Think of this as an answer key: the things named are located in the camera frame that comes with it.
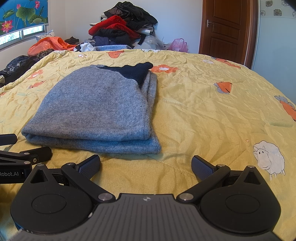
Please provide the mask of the grey and navy knit sweater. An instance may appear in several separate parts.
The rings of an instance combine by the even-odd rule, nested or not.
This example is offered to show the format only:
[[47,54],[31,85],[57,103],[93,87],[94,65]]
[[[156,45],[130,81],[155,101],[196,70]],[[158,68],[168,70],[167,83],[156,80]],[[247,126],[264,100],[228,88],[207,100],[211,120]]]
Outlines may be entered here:
[[90,65],[70,73],[44,97],[23,127],[32,144],[110,154],[157,154],[152,127],[157,76],[152,63]]

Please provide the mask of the dark floral garment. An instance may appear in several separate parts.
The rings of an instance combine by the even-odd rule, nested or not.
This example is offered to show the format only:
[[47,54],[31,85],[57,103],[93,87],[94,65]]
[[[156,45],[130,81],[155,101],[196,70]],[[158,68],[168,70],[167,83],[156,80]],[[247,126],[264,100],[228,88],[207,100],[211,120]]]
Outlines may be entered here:
[[35,56],[21,55],[10,61],[8,65],[1,70],[1,83],[0,87],[3,87],[11,82],[14,82],[26,73],[35,63],[40,61],[42,58],[53,52],[54,49],[47,49],[39,52]]

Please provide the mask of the window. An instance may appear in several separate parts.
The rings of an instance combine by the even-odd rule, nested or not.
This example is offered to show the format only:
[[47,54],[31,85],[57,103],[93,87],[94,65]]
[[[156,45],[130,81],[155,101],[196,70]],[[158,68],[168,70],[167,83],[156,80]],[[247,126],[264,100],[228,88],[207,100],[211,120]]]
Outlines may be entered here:
[[45,33],[46,28],[47,25],[37,25],[34,27],[29,27],[4,34],[1,36],[1,50],[21,43],[23,41],[35,39],[36,35]]

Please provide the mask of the orange garment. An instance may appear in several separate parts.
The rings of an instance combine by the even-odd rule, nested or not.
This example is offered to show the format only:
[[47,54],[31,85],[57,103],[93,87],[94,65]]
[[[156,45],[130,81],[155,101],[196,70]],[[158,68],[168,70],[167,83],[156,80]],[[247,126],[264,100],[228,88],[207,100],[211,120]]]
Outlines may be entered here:
[[36,42],[34,45],[32,45],[28,52],[28,56],[35,56],[38,53],[53,49],[53,50],[73,50],[76,47],[76,45],[71,45],[66,43],[62,38],[60,37],[45,37],[38,42]]

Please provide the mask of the white silver plastic bag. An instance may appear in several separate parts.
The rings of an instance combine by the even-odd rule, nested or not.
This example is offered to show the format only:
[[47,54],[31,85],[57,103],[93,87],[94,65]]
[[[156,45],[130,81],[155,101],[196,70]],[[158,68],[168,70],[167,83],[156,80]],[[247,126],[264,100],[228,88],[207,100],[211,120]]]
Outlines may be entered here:
[[74,49],[74,52],[89,52],[89,51],[96,51],[96,48],[92,46],[88,42],[81,43],[77,45]]

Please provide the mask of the lotus print window blind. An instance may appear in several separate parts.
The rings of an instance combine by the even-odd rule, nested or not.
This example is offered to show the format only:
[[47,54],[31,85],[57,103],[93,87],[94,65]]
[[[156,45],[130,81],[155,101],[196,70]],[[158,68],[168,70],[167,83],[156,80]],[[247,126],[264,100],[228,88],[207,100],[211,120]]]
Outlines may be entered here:
[[48,23],[48,1],[1,1],[1,35]]

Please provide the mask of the navy garment in pile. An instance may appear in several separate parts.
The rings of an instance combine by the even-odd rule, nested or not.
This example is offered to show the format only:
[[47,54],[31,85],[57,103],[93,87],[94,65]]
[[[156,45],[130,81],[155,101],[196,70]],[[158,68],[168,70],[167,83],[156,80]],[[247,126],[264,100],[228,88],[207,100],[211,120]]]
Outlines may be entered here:
[[132,40],[127,32],[114,29],[99,29],[92,39],[95,41],[95,46],[103,45],[128,45],[133,48]]

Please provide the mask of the light blue folded blanket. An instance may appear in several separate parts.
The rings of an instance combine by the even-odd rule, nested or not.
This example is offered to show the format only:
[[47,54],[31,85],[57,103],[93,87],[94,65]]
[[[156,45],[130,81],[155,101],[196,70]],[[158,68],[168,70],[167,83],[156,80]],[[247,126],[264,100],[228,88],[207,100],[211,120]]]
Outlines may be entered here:
[[132,47],[129,45],[103,45],[103,46],[95,46],[96,51],[118,51],[128,49],[131,50]]

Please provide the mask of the pink plastic basket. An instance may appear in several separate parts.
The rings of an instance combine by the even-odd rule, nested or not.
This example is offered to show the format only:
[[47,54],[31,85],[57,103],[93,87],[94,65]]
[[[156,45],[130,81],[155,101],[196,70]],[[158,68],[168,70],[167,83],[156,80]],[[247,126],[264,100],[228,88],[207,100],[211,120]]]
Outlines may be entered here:
[[188,52],[187,42],[183,38],[174,39],[173,42],[169,45],[168,50],[176,52]]

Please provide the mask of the white frosted wardrobe door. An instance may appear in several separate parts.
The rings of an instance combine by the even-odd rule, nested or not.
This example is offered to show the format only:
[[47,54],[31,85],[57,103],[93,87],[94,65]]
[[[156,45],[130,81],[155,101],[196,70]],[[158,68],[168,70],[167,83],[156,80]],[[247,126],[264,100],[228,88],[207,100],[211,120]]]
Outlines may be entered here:
[[252,70],[295,103],[295,8],[288,1],[258,1]]

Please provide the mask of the brown wooden door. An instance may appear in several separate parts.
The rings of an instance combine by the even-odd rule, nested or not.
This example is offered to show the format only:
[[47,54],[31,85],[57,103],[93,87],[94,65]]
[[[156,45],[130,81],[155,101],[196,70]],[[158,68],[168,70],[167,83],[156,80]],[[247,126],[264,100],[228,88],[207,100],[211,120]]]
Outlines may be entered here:
[[252,66],[258,1],[203,1],[199,53]]

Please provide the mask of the red garment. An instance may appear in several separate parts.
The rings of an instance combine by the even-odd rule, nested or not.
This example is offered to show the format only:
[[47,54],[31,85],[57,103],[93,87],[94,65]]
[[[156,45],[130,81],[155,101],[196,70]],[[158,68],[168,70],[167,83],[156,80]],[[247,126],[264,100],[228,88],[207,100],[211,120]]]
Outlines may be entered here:
[[132,40],[139,39],[140,34],[127,26],[127,22],[120,16],[114,15],[92,26],[88,34],[94,36],[100,29],[121,30],[126,32]]

